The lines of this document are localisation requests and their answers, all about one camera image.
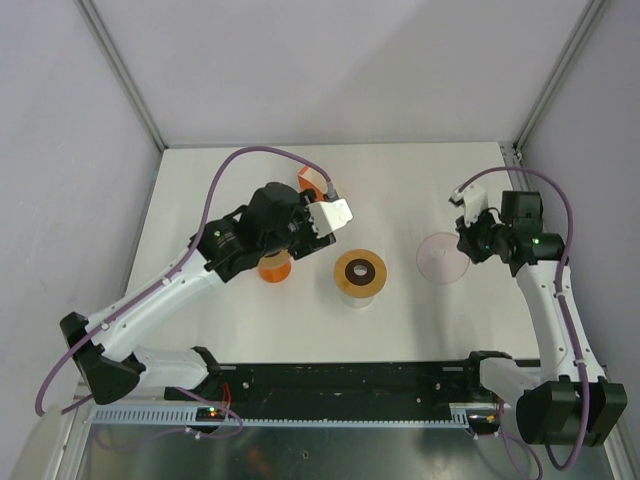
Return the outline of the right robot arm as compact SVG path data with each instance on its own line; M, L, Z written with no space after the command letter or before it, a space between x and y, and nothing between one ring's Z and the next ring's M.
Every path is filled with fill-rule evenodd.
M484 189L457 188L451 203L464 210L456 221L457 248L472 263L493 256L508 265L522 292L539 350L540 373L527 373L502 352L477 351L476 366L461 388L473 401L495 394L516 414L521 438L533 445L602 445L626 405L619 383L607 380L591 351L561 257L562 237L543 230L539 193L505 191L493 214Z

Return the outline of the clear glass carafe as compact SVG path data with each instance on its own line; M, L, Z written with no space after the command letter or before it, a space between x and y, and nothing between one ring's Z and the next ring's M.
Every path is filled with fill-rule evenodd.
M341 292L340 297L342 301L350 308L353 309L362 309L369 306L373 300L374 296L369 297L353 297L351 295L347 295L346 293Z

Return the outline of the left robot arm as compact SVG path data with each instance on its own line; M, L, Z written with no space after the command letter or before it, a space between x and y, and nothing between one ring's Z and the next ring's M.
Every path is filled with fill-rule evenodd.
M263 258L286 252L300 260L330 246L352 218L343 199L319 200L311 189L268 183L248 204L207 222L183 257L138 291L88 317L68 314L60 327L92 399L107 405L153 387L164 388L168 399L187 391L202 400L214 397L220 366L207 348L154 350L141 341L195 298L255 269Z

